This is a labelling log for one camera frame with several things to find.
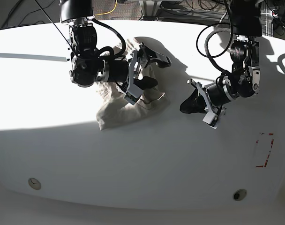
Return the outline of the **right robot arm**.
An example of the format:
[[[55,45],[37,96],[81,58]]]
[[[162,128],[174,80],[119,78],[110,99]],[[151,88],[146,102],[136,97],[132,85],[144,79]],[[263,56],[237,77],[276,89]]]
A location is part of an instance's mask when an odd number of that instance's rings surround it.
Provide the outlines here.
[[[93,83],[115,83],[127,96],[139,98],[143,91],[157,86],[154,78],[139,79],[141,68],[155,63],[160,68],[171,65],[168,57],[141,43],[139,49],[126,59],[126,42],[121,34],[109,25],[95,19],[91,0],[61,0],[60,21],[69,24],[71,47],[71,81],[80,87]],[[115,52],[110,46],[97,48],[97,32],[94,24],[112,31],[121,41],[121,49]]]

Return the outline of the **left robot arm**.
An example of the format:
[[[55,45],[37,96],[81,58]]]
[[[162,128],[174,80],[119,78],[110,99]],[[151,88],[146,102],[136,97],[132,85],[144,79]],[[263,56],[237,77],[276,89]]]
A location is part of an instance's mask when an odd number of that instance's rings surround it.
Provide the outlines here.
[[[256,39],[262,36],[261,2],[232,0],[224,4],[229,22],[214,24],[214,30],[204,41],[203,54],[221,74],[207,87],[188,80],[194,91],[180,105],[182,113],[203,113],[203,121],[211,127],[215,127],[219,116],[225,112],[225,104],[239,97],[248,98],[257,94],[260,82],[259,42]],[[221,68],[209,52],[210,39],[221,32],[230,33],[225,50],[230,52],[233,62],[231,71]]]

